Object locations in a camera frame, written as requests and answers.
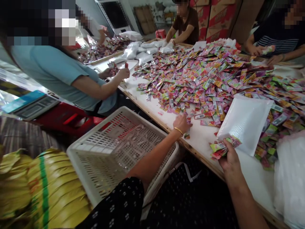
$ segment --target brown shirt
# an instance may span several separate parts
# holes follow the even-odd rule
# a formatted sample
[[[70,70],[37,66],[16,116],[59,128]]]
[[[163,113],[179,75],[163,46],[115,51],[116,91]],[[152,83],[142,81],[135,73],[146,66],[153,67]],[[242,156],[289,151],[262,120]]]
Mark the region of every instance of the brown shirt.
[[[177,16],[173,24],[173,28],[178,30],[180,35],[186,30],[188,25],[194,26],[194,30],[183,43],[194,45],[199,40],[199,23],[197,11],[193,8],[190,8],[190,12],[185,23],[183,23],[182,17]]]

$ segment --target white appliance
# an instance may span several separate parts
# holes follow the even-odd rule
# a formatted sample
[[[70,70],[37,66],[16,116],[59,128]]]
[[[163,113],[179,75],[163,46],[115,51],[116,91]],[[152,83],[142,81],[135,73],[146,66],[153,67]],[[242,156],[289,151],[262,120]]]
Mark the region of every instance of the white appliance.
[[[132,30],[119,0],[95,0],[115,35]]]

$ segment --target striped shirt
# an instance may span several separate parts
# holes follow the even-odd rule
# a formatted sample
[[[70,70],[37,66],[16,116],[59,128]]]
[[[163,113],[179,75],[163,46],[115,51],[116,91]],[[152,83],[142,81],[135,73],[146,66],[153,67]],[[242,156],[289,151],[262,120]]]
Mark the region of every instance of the striped shirt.
[[[276,11],[260,25],[254,32],[256,46],[275,45],[274,52],[270,52],[263,57],[271,57],[282,53],[292,52],[299,46],[305,44],[305,26],[299,23],[290,29],[284,27],[285,13]]]

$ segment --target black polka dot sleeve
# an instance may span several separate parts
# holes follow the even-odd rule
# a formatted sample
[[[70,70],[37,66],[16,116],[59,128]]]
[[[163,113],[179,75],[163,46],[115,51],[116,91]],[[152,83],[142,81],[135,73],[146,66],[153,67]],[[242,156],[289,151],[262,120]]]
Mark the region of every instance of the black polka dot sleeve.
[[[124,179],[80,223],[80,228],[139,228],[144,187],[136,177]]]

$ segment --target blue shirt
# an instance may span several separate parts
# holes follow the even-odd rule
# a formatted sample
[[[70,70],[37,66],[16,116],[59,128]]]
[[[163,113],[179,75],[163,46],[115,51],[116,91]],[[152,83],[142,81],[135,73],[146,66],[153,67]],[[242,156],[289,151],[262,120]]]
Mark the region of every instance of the blue shirt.
[[[99,85],[106,82],[100,79],[93,69],[60,50],[52,46],[17,45],[12,46],[11,52],[17,64],[29,77],[60,97],[88,111],[93,111],[96,104],[100,102],[71,84],[81,75],[89,76]],[[103,100],[99,114],[113,108],[116,100],[117,93]]]

